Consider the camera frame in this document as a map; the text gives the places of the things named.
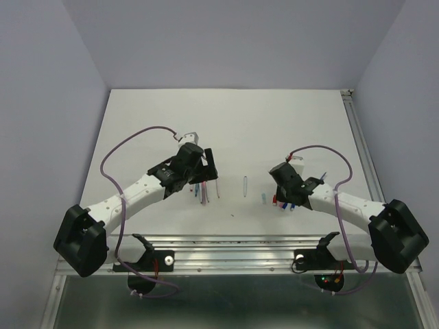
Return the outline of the pink highlighter pen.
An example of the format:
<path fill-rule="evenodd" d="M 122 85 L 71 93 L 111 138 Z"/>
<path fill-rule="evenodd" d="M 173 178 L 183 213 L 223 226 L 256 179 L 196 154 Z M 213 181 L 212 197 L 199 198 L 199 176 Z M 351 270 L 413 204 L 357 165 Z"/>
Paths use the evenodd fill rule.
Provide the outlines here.
<path fill-rule="evenodd" d="M 209 197 L 208 197 L 208 191 L 207 191 L 207 186 L 206 186 L 206 182 L 202 182 L 201 183 L 201 204 L 203 206 L 207 205 L 209 203 Z"/>

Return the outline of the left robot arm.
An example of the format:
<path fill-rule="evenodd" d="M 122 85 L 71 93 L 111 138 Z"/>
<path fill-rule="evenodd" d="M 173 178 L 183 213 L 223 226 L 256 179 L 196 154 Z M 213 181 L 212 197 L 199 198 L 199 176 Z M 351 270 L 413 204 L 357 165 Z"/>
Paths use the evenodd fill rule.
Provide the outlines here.
<path fill-rule="evenodd" d="M 216 179 L 212 150 L 185 143 L 175 156 L 149 169 L 125 190 L 86 208 L 70 207 L 55 238 L 54 249 L 83 278 L 108 263 L 148 269 L 154 259 L 154 248 L 149 241 L 133 234 L 121 243 L 110 235 L 115 230 L 123 232 L 129 218 L 181 191 L 185 185 Z"/>

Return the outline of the black cap whiteboard marker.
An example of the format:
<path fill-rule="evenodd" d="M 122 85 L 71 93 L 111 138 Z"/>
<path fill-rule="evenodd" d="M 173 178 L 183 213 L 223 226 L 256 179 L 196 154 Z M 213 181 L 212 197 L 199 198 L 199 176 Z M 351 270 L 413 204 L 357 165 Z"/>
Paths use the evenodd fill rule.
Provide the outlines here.
<path fill-rule="evenodd" d="M 219 188 L 219 183 L 218 183 L 218 179 L 215 180 L 215 190 L 216 190 L 216 195 L 217 198 L 220 198 L 220 188 Z"/>

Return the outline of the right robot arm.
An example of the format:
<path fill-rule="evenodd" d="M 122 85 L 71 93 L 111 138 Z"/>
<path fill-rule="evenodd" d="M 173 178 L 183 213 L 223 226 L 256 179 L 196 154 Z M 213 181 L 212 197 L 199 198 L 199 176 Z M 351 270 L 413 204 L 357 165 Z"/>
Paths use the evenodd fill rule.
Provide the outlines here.
<path fill-rule="evenodd" d="M 302 179 L 288 162 L 273 167 L 279 202 L 305 207 L 349 223 L 362 234 L 349 236 L 345 230 L 331 232 L 307 249 L 299 264 L 302 270 L 332 269 L 348 261 L 377 262 L 393 273 L 405 273 L 429 245 L 429 238 L 404 202 L 374 202 L 337 192 L 318 178 Z"/>

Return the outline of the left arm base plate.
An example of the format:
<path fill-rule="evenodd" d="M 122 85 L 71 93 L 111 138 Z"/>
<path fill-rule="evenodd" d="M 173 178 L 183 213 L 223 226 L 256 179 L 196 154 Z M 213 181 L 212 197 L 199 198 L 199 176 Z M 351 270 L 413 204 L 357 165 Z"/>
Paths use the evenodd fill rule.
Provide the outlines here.
<path fill-rule="evenodd" d="M 116 238 L 110 237 L 107 243 L 109 250 L 105 264 L 113 264 L 116 272 L 128 271 L 120 261 L 139 272 L 167 273 L 174 270 L 175 251 L 158 249 L 141 234 L 124 236 L 118 251 Z"/>

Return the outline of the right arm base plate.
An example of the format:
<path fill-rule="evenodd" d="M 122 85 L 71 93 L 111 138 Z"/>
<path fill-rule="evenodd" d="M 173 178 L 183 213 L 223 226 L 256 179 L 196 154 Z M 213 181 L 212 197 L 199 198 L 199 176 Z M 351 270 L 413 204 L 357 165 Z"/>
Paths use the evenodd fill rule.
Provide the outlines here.
<path fill-rule="evenodd" d="M 291 269 L 294 273 L 300 274 L 307 271 L 330 271 L 341 269 L 354 269 L 346 258 L 336 260 L 329 251 L 329 244 L 335 237 L 342 237 L 339 232 L 331 232 L 322 237 L 316 247 L 311 249 L 297 249 L 294 252 L 294 260 Z"/>

